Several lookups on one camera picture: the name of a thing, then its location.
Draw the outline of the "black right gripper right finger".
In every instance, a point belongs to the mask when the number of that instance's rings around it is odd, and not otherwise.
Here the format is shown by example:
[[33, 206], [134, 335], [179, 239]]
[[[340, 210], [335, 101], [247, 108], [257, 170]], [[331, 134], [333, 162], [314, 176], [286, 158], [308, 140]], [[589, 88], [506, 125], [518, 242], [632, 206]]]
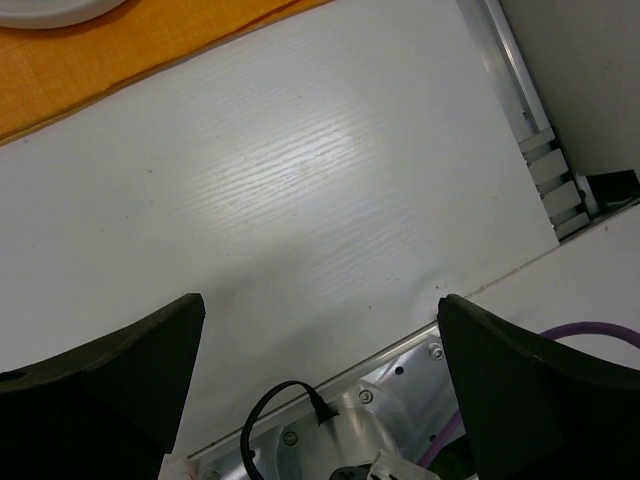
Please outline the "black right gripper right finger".
[[458, 295], [439, 301], [437, 322], [480, 478], [638, 478], [637, 370]]

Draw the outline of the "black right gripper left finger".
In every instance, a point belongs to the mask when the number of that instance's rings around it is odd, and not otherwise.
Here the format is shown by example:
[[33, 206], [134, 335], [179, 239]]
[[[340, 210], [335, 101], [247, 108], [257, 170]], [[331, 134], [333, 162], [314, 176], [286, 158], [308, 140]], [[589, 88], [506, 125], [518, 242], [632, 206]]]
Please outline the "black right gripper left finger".
[[205, 320], [189, 293], [1, 375], [4, 479], [155, 479], [173, 451]]

